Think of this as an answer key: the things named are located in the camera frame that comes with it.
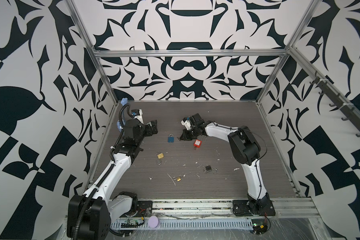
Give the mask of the blue padlock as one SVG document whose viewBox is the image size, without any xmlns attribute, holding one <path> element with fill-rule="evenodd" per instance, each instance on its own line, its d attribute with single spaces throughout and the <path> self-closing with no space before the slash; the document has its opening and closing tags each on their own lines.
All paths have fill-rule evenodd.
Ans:
<svg viewBox="0 0 360 240">
<path fill-rule="evenodd" d="M 168 143 L 173 143 L 175 141 L 175 137 L 173 134 L 168 135 Z"/>
</svg>

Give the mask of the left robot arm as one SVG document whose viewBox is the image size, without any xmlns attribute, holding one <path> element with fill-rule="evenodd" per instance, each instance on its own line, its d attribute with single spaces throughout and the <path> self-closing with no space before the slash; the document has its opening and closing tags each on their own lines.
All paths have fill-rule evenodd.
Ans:
<svg viewBox="0 0 360 240">
<path fill-rule="evenodd" d="M 121 192 L 111 198 L 124 173 L 143 151 L 146 137 L 158 133 L 156 120 L 144 124 L 142 110 L 131 110 L 130 104 L 119 112 L 121 133 L 110 150 L 110 162 L 99 178 L 82 194 L 74 195 L 68 206 L 67 236 L 72 240 L 104 240 L 108 234 L 125 238 L 145 222 L 124 224 L 121 231 L 111 224 L 122 216 L 139 212 L 137 194 Z"/>
</svg>

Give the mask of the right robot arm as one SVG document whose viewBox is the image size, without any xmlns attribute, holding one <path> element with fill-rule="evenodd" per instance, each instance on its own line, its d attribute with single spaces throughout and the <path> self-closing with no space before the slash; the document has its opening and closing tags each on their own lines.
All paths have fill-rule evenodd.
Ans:
<svg viewBox="0 0 360 240">
<path fill-rule="evenodd" d="M 241 164 L 248 186 L 247 200 L 233 200 L 233 214 L 237 217 L 273 217 L 276 210 L 263 182 L 260 159 L 261 147 L 247 126 L 228 127 L 199 119 L 198 115 L 181 121 L 181 141 L 197 140 L 199 136 L 215 137 L 230 144 L 235 160 Z"/>
</svg>

